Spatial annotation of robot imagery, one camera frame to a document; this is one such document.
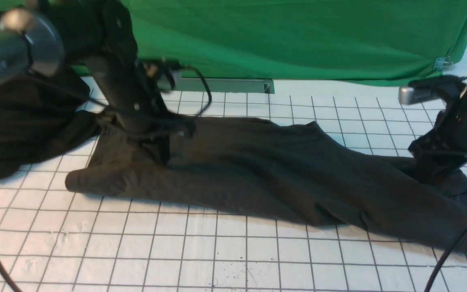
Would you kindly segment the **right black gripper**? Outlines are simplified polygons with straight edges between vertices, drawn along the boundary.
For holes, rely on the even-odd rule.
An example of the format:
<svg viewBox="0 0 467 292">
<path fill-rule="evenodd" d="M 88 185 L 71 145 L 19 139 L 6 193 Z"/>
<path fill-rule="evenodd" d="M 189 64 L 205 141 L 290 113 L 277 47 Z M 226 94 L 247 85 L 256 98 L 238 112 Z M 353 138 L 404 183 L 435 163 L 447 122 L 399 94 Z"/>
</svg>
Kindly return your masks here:
<svg viewBox="0 0 467 292">
<path fill-rule="evenodd" d="M 467 151 L 447 146 L 436 134 L 414 140 L 408 151 L 415 159 L 414 178 L 422 183 L 447 177 L 467 164 Z"/>
</svg>

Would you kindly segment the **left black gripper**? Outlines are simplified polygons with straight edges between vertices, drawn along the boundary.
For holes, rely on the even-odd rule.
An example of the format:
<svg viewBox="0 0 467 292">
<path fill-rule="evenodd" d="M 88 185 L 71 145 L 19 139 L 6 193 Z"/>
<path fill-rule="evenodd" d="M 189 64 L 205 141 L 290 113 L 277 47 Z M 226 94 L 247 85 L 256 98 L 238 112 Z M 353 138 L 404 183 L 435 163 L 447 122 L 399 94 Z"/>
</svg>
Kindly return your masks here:
<svg viewBox="0 0 467 292">
<path fill-rule="evenodd" d="M 144 118 L 121 118 L 111 109 L 104 110 L 104 126 L 122 133 L 126 142 L 148 155 L 160 165 L 171 159 L 171 137 L 179 135 L 192 138 L 196 131 L 195 118 L 168 111 L 159 122 L 148 122 Z"/>
</svg>

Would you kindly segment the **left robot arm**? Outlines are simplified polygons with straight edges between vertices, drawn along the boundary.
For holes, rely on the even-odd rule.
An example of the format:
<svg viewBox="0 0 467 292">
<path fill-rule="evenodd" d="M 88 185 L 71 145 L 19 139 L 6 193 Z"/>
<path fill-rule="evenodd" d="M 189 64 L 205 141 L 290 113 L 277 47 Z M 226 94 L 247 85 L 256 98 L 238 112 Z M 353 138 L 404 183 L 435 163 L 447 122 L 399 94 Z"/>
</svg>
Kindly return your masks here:
<svg viewBox="0 0 467 292">
<path fill-rule="evenodd" d="M 174 79 L 161 61 L 146 69 L 137 54 L 130 13 L 118 0 L 28 0 L 0 17 L 0 85 L 24 75 L 77 96 L 49 78 L 83 64 L 115 113 L 109 127 L 167 164 L 171 137 L 191 138 L 195 118 L 167 109 L 157 83 L 164 75 L 174 87 Z"/>
</svg>

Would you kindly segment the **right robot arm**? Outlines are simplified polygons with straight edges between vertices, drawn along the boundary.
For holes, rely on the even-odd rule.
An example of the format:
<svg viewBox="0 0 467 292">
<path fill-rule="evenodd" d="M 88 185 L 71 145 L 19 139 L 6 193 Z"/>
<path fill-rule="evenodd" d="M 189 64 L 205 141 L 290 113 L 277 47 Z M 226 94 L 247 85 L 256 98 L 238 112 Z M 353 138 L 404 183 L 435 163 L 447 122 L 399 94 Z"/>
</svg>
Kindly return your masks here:
<svg viewBox="0 0 467 292">
<path fill-rule="evenodd" d="M 467 84 L 454 75 L 411 81 L 399 89 L 401 105 L 443 100 L 432 130 L 413 141 L 408 151 L 416 165 L 414 176 L 426 182 L 445 177 L 467 164 Z"/>
</svg>

